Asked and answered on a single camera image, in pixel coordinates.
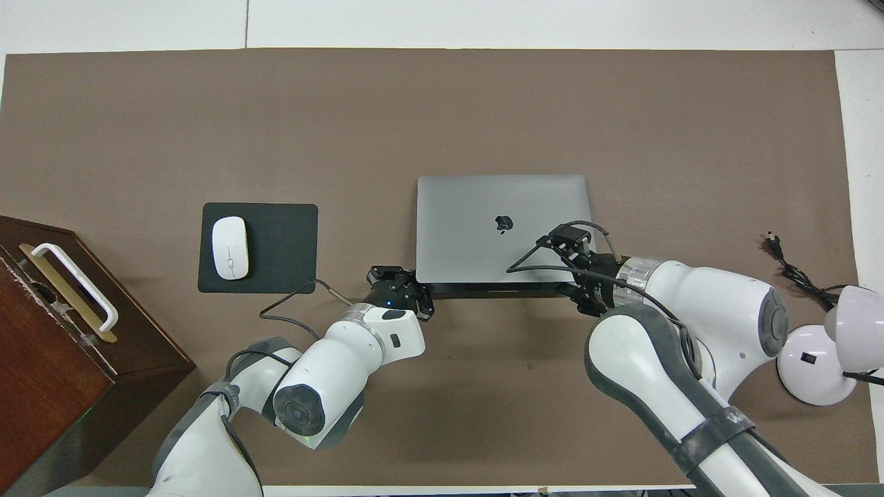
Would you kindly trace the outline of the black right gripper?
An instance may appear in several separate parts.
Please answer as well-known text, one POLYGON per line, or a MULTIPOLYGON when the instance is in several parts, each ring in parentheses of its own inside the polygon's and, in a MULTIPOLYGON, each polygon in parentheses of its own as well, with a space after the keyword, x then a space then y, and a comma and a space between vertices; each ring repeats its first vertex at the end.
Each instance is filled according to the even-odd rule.
MULTIPOLYGON (((549 249, 559 258, 577 257, 577 268, 602 274, 613 279, 619 273, 622 262, 613 254, 597 253, 590 231, 574 226, 557 226, 536 240, 541 249, 549 249)), ((597 275, 577 275, 577 286, 559 284, 555 292, 568 297, 583 315, 598 318, 615 308, 613 292, 615 284, 597 275)))

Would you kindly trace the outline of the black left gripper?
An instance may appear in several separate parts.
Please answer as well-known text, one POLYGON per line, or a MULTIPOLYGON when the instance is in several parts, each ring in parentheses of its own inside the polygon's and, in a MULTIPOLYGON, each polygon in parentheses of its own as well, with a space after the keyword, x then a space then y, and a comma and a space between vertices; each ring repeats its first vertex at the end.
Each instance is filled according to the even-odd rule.
POLYGON ((416 271, 376 265, 369 268, 366 280, 372 288, 363 303, 386 309, 410 309, 423 323, 434 315, 432 293, 427 285, 416 282, 416 271))

